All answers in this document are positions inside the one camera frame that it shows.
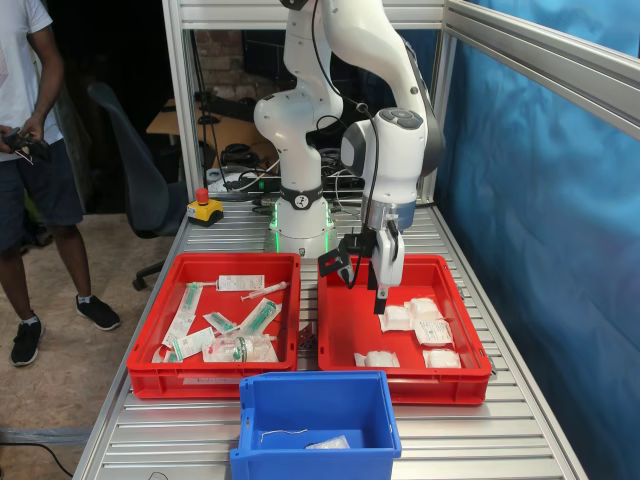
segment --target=hand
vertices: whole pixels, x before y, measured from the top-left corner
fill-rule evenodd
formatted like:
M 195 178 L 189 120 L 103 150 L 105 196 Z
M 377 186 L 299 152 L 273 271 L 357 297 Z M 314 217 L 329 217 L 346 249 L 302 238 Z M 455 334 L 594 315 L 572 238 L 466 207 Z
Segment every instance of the hand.
M 9 146 L 2 141 L 2 135 L 4 135 L 5 133 L 9 133 L 11 130 L 11 127 L 0 125 L 0 152 L 2 153 L 13 153 L 13 150 L 11 150 Z
M 24 122 L 24 127 L 20 131 L 20 135 L 26 137 L 31 135 L 34 140 L 44 140 L 44 117 L 33 115 L 29 120 Z

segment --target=blue plastic crate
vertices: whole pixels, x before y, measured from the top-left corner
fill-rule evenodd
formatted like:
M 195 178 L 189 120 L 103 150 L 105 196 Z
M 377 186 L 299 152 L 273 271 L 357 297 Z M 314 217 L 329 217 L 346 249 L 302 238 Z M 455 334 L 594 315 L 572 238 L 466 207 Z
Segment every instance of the blue plastic crate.
M 233 480 L 389 480 L 402 453 L 384 372 L 259 375 L 242 381 L 240 402 Z M 305 449 L 341 435 L 350 449 Z

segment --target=robot logo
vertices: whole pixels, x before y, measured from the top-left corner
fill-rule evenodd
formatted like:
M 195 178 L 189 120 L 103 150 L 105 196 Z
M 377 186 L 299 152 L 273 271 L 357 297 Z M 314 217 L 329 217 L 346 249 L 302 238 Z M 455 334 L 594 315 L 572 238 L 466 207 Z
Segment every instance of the robot logo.
M 298 195 L 294 201 L 298 208 L 307 208 L 309 205 L 309 197 L 305 195 Z

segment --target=man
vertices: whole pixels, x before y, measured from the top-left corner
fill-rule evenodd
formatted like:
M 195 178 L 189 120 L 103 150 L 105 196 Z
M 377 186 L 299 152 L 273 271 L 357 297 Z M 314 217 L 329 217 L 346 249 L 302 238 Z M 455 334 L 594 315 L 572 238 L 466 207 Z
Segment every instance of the man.
M 21 320 L 11 361 L 17 367 L 36 359 L 44 333 L 31 309 L 20 256 L 24 190 L 36 203 L 60 257 L 78 290 L 77 312 L 101 330 L 120 325 L 118 315 L 91 295 L 87 252 L 80 231 L 82 208 L 62 134 L 51 113 L 62 87 L 64 66 L 40 0 L 0 0 L 0 284 Z M 42 64 L 40 86 L 31 48 Z M 1 140 L 21 127 L 49 143 L 51 162 L 31 165 Z

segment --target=white t-shirt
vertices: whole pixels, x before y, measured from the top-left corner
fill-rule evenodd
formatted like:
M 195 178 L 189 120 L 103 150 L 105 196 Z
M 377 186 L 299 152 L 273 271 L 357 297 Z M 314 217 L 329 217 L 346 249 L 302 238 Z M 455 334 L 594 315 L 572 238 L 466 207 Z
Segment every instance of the white t-shirt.
M 0 0 L 0 125 L 24 125 L 38 100 L 38 76 L 27 34 L 51 25 L 40 0 Z M 62 134 L 55 116 L 44 122 L 44 139 L 57 142 Z M 0 162 L 18 158 L 0 153 Z

